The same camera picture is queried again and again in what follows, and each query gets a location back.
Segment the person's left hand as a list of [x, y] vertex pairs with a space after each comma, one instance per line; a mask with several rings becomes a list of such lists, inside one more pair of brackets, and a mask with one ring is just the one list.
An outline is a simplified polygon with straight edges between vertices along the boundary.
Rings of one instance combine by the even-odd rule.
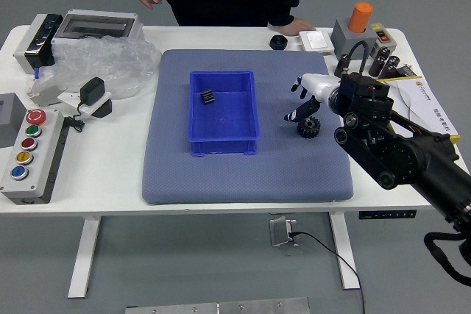
[[283, 36], [296, 36], [303, 31], [315, 31], [316, 28], [303, 18], [294, 17], [290, 24], [284, 26], [271, 25], [274, 31]]

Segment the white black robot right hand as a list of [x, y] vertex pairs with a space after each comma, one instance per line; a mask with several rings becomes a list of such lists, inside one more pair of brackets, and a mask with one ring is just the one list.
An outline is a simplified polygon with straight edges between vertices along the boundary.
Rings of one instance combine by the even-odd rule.
[[339, 78], [325, 74], [303, 74], [291, 86], [291, 92], [295, 92], [299, 87], [302, 87], [301, 99], [304, 99], [308, 93], [311, 94], [311, 98], [285, 115], [283, 118], [285, 121], [299, 123], [316, 113], [321, 104], [326, 104], [333, 112], [336, 112], [335, 100], [340, 87]]

